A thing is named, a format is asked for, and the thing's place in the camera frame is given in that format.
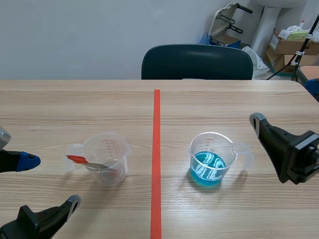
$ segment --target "tripod stand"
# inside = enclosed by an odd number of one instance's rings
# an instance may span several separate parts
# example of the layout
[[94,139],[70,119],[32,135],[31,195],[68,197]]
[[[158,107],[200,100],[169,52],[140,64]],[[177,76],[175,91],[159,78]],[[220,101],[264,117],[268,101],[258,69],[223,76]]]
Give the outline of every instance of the tripod stand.
[[313,24],[313,26],[312,26],[310,32],[307,34],[307,37],[306,37],[306,39],[305,39],[305,42],[304,42],[303,46],[301,47],[300,51],[297,51],[297,52],[294,54],[294,56],[291,58],[291,60],[288,62],[288,64],[287,64],[286,66],[284,66],[282,69],[280,69],[279,71],[277,71],[274,75],[272,75],[271,77],[269,77],[267,80],[269,80],[269,79],[271,79],[272,77],[276,76],[279,72],[281,72],[282,70],[286,69],[287,67],[289,67],[289,66],[291,66],[291,65],[296,66],[295,69],[294,69],[293,77],[292,77],[292,79],[291,79],[292,81],[294,80],[295,75],[296,75],[296,72],[297,72],[297,69],[298,69],[299,64],[300,64],[300,61],[301,61],[301,58],[302,58],[302,56],[303,56],[304,53],[305,53],[305,49],[307,48],[307,44],[309,43],[310,38],[311,38],[311,36],[313,35],[314,30],[315,30],[315,28],[317,27],[318,22],[319,22],[319,15],[317,16],[317,18],[316,18],[316,20],[315,20],[315,22],[314,22],[314,24]]

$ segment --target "white pedestal sink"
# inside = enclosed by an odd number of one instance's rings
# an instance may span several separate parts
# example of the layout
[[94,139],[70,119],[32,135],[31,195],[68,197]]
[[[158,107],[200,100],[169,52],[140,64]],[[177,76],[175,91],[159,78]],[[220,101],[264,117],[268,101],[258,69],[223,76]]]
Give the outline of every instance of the white pedestal sink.
[[265,6],[264,14],[258,24],[257,32],[251,44],[251,48],[259,55],[263,56],[270,37],[275,28],[277,18],[281,8],[296,7],[305,0],[253,0],[259,5]]

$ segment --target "wooden table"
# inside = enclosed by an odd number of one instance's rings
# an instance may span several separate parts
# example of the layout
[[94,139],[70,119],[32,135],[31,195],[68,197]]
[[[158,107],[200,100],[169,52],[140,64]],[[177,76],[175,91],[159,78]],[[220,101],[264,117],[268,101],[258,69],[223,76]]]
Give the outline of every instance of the wooden table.
[[[248,117],[302,134],[319,132],[319,105],[291,81],[0,81],[0,124],[7,150],[40,156],[30,171],[0,175],[0,225],[20,206],[35,212],[82,197],[56,239],[149,239],[154,89],[161,90],[163,239],[318,239],[319,176],[281,184]],[[105,188],[86,171],[67,174],[67,145],[113,131],[132,146],[120,186]],[[251,171],[233,166],[219,188],[202,190],[188,177],[186,148],[201,132],[249,143]]]
[[297,75],[305,84],[308,80],[319,78],[319,66],[301,66],[297,69]]

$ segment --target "plastic measuring cup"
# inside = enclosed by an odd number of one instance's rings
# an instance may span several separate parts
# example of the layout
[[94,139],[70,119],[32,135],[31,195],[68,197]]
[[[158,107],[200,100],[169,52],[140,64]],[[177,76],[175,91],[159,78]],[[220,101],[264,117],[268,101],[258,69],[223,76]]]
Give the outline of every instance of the plastic measuring cup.
[[[104,169],[85,166],[99,183],[112,185],[120,183],[128,172],[127,155],[130,146],[116,133],[100,133],[89,138],[84,143],[71,144],[67,148],[67,155],[85,157],[90,163],[107,166]],[[64,163],[69,171],[74,170],[74,162],[64,157]]]
[[187,152],[190,155],[190,172],[194,180],[205,186],[221,182],[239,155],[244,156],[244,170],[251,167],[254,159],[248,144],[233,143],[226,136],[215,132],[197,135]]

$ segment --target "black office chair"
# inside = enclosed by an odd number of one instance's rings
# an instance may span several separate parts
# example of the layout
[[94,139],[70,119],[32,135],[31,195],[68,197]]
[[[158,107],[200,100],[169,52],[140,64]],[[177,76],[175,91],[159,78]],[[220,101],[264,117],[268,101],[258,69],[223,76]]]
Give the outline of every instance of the black office chair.
[[241,50],[209,45],[164,45],[149,50],[142,80],[251,80],[253,63]]

